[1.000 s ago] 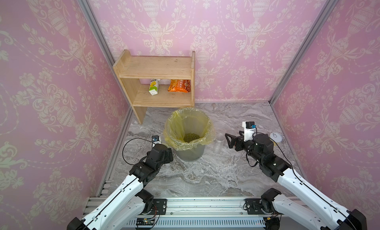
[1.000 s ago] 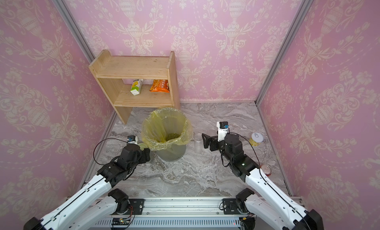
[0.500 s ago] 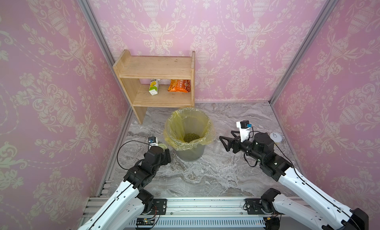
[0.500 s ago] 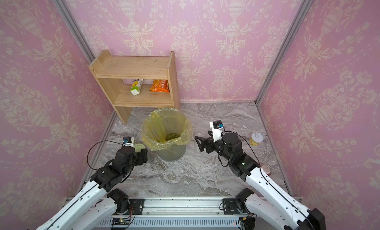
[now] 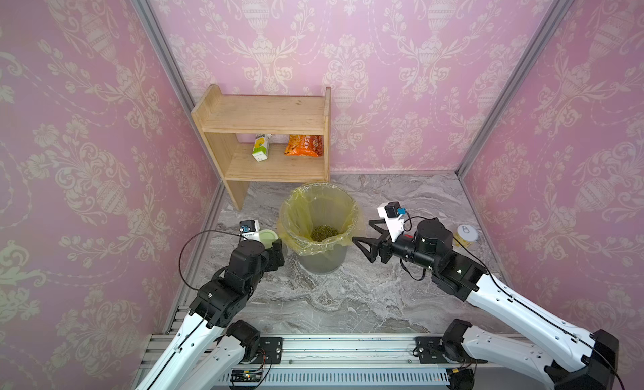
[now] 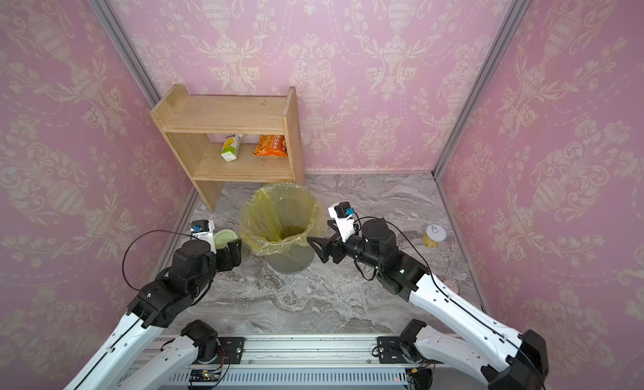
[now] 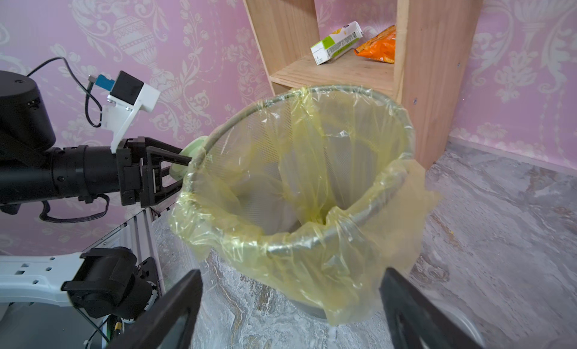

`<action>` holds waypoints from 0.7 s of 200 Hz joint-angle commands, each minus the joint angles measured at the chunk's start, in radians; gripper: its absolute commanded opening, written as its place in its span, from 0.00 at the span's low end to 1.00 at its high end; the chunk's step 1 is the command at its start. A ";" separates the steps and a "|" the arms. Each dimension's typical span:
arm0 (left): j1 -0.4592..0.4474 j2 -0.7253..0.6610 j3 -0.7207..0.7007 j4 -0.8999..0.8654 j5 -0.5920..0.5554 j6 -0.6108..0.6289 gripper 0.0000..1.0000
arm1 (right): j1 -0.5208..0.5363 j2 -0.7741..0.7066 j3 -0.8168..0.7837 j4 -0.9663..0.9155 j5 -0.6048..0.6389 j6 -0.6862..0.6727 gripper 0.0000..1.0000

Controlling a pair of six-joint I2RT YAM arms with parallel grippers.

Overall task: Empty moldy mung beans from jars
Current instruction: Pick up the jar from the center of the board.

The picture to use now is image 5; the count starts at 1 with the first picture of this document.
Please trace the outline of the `green-lidded clear jar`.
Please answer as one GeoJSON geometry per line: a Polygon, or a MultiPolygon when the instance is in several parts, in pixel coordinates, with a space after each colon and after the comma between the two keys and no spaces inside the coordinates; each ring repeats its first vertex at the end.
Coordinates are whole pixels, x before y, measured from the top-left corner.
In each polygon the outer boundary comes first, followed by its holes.
{"type": "Polygon", "coordinates": [[[259,232],[259,239],[265,248],[263,251],[264,257],[273,257],[275,254],[282,257],[288,255],[288,247],[275,231],[263,229],[259,232]]]}

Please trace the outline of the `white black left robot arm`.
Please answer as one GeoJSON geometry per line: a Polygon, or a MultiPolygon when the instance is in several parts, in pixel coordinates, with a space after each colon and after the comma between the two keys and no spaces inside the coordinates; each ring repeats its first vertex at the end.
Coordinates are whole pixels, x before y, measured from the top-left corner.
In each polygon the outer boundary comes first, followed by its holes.
{"type": "Polygon", "coordinates": [[[233,318],[266,272],[284,265],[281,240],[241,241],[230,262],[197,290],[182,326],[138,389],[211,389],[242,361],[261,356],[260,331],[233,318]]]}

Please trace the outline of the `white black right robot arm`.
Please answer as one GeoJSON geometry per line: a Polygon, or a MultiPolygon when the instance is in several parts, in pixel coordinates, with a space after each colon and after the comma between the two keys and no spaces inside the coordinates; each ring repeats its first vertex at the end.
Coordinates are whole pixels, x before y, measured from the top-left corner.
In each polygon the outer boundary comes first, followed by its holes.
{"type": "Polygon", "coordinates": [[[549,389],[611,389],[621,384],[619,341],[567,323],[503,284],[488,267],[453,248],[453,234],[438,219],[424,219],[414,235],[404,234],[401,218],[371,220],[377,238],[353,237],[369,262],[399,259],[431,273],[446,294],[484,310],[516,332],[521,341],[498,336],[463,320],[443,336],[449,359],[488,361],[543,383],[549,389]]]}

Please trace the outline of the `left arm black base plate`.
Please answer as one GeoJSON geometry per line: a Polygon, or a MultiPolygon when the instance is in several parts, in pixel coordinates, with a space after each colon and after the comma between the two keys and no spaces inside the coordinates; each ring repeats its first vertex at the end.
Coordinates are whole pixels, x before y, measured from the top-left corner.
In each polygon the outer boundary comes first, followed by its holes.
{"type": "Polygon", "coordinates": [[[282,360],[283,337],[259,337],[251,340],[249,344],[243,343],[244,356],[241,360],[243,365],[279,365],[282,360]]]}

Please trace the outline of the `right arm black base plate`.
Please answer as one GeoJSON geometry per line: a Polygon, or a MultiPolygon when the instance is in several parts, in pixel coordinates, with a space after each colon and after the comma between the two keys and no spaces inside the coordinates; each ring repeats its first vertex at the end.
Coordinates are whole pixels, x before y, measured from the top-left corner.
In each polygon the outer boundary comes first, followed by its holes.
{"type": "Polygon", "coordinates": [[[421,364],[487,364],[486,360],[476,360],[470,357],[461,344],[454,341],[444,342],[440,336],[416,336],[414,338],[414,357],[421,364]]]}

